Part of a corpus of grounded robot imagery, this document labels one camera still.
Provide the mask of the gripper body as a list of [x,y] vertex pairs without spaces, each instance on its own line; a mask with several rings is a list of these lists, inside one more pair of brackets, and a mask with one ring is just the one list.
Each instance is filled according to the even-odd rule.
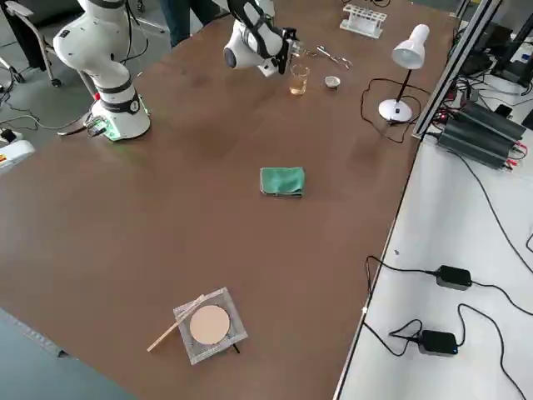
[[296,29],[293,27],[284,27],[281,30],[281,50],[278,53],[278,72],[283,75],[286,66],[291,58],[292,43],[297,42]]

